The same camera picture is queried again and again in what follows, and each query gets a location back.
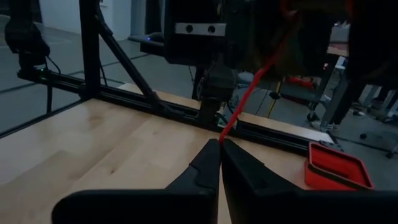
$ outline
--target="black metal frame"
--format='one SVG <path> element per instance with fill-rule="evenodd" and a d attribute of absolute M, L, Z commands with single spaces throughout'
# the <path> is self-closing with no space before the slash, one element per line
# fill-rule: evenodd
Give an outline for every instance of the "black metal frame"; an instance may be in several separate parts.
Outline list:
<path fill-rule="evenodd" d="M 80 19 L 85 80 L 51 71 L 36 71 L 32 74 L 31 71 L 23 70 L 18 73 L 19 78 L 44 85 L 51 84 L 55 88 L 77 93 L 83 100 L 96 98 L 210 131 L 222 131 L 222 128 L 217 126 L 216 117 L 214 117 L 213 123 L 203 124 L 197 119 L 199 110 L 164 101 L 157 96 L 113 38 L 111 30 L 104 23 L 98 0 L 80 0 Z M 101 85 L 99 35 L 143 95 Z M 308 145 L 314 141 L 244 121 L 239 121 L 237 128 L 232 130 L 229 135 L 300 156 L 307 155 Z"/>

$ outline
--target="metal bracket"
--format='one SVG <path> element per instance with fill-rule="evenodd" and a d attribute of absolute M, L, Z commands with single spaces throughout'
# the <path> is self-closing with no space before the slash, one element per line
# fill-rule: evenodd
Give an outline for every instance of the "metal bracket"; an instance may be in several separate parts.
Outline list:
<path fill-rule="evenodd" d="M 207 35 L 215 37 L 225 36 L 224 23 L 185 23 L 178 22 L 175 24 L 176 34 L 188 34 L 188 35 Z"/>

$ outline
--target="red object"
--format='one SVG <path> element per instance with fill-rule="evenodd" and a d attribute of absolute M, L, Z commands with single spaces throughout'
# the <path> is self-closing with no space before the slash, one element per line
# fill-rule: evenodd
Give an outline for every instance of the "red object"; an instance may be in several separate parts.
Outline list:
<path fill-rule="evenodd" d="M 374 188 L 361 160 L 315 142 L 305 161 L 305 183 L 317 190 Z"/>
<path fill-rule="evenodd" d="M 299 21 L 299 15 L 296 16 L 296 21 Z M 250 83 L 249 88 L 244 93 L 242 100 L 239 102 L 238 106 L 236 107 L 235 112 L 232 114 L 231 119 L 228 121 L 228 124 L 225 126 L 224 130 L 221 132 L 220 137 L 218 138 L 218 142 L 220 145 L 224 142 L 225 136 L 228 134 L 229 130 L 232 128 L 233 124 L 237 120 L 239 114 L 243 111 L 243 106 L 246 104 L 246 101 L 249 99 L 251 92 L 253 91 L 254 87 L 260 82 L 260 78 L 268 72 L 270 67 L 275 63 L 276 59 L 279 57 L 281 49 L 286 45 L 287 40 L 289 39 L 289 35 L 295 29 L 291 29 L 289 33 L 282 39 L 282 42 L 279 44 L 278 48 L 276 49 L 275 53 L 267 60 L 267 63 L 264 65 L 262 69 L 260 69 L 254 75 L 253 81 Z"/>

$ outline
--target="chair wheel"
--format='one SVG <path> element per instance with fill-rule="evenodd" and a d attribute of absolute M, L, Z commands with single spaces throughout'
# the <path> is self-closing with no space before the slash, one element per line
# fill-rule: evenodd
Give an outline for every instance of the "chair wheel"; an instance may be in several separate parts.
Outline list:
<path fill-rule="evenodd" d="M 312 115 L 311 115 L 311 113 L 309 113 L 307 115 L 307 121 L 312 122 L 312 121 L 316 121 L 316 120 L 319 120 L 319 117 L 316 113 L 312 113 Z"/>

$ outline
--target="wall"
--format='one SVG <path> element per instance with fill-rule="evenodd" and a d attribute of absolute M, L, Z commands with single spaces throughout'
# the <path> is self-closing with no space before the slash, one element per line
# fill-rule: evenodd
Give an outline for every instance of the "wall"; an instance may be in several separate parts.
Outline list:
<path fill-rule="evenodd" d="M 146 0 L 132 0 L 131 35 L 145 34 Z"/>
<path fill-rule="evenodd" d="M 79 0 L 40 0 L 43 25 L 80 33 Z"/>
<path fill-rule="evenodd" d="M 117 40 L 130 34 L 131 1 L 103 0 L 100 4 L 104 20 Z M 40 0 L 40 8 L 45 27 L 80 34 L 79 0 Z"/>

